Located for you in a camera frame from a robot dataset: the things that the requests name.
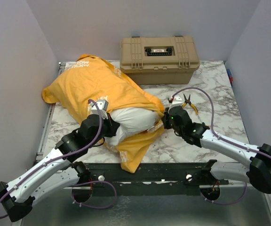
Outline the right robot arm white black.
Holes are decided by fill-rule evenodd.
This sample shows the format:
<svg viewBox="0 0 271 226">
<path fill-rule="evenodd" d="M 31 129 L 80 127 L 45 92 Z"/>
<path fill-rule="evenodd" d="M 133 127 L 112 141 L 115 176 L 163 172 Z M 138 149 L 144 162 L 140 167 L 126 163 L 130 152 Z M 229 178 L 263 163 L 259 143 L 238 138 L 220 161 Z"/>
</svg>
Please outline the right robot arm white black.
<svg viewBox="0 0 271 226">
<path fill-rule="evenodd" d="M 206 184 L 222 179 L 250 183 L 258 191 L 271 194 L 271 146 L 250 145 L 213 132 L 204 123 L 192 122 L 181 106 L 167 107 L 162 118 L 166 129 L 186 143 L 221 153 L 234 160 L 232 163 L 216 161 L 201 172 Z"/>
</svg>

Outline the white pillow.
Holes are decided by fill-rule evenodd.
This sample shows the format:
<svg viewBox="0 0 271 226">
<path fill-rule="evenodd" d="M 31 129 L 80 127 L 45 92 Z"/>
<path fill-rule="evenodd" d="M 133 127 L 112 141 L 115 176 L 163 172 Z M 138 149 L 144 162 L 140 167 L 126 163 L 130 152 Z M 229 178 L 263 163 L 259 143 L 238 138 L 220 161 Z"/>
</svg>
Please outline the white pillow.
<svg viewBox="0 0 271 226">
<path fill-rule="evenodd" d="M 105 138 L 108 146 L 117 146 L 126 138 L 152 128 L 159 121 L 157 112 L 137 107 L 113 110 L 110 116 L 120 126 L 115 136 Z"/>
</svg>

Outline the orange Mickey Mouse pillowcase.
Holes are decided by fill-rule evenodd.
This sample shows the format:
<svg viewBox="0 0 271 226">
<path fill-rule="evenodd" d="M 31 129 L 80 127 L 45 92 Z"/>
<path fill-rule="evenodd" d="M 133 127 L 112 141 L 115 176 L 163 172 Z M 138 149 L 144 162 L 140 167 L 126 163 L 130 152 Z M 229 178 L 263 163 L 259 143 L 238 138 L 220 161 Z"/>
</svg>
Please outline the orange Mickey Mouse pillowcase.
<svg viewBox="0 0 271 226">
<path fill-rule="evenodd" d="M 108 146 L 119 152 L 121 168 L 134 173 L 150 145 L 164 132 L 161 118 L 165 108 L 161 100 L 142 90 L 120 69 L 93 55 L 82 55 L 73 66 L 60 74 L 42 91 L 48 104 L 60 103 L 81 123 L 91 111 L 89 99 L 108 101 L 107 113 L 124 108 L 144 108 L 158 113 L 159 121 L 150 129 L 126 138 L 117 146 Z"/>
</svg>

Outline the tan plastic toolbox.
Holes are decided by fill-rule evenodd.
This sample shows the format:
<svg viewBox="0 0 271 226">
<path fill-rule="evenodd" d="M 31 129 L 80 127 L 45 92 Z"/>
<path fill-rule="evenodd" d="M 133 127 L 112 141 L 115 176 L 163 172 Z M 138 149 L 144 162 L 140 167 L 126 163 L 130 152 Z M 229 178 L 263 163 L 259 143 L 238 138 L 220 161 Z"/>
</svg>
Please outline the tan plastic toolbox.
<svg viewBox="0 0 271 226">
<path fill-rule="evenodd" d="M 199 66 L 190 36 L 130 37 L 120 42 L 120 70 L 138 85 L 188 84 Z"/>
</svg>

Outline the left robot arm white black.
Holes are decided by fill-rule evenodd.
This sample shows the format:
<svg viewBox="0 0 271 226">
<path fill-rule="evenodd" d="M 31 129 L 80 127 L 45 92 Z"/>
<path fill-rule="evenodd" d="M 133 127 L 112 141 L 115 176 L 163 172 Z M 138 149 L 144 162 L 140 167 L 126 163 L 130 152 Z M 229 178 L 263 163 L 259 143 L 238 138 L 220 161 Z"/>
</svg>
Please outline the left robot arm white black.
<svg viewBox="0 0 271 226">
<path fill-rule="evenodd" d="M 0 181 L 0 205 L 6 217 L 16 222 L 27 216 L 40 198 L 54 189 L 83 186 L 91 181 L 84 163 L 76 161 L 105 137 L 113 137 L 120 124 L 109 114 L 89 115 L 81 126 L 63 136 L 44 159 L 10 182 Z"/>
</svg>

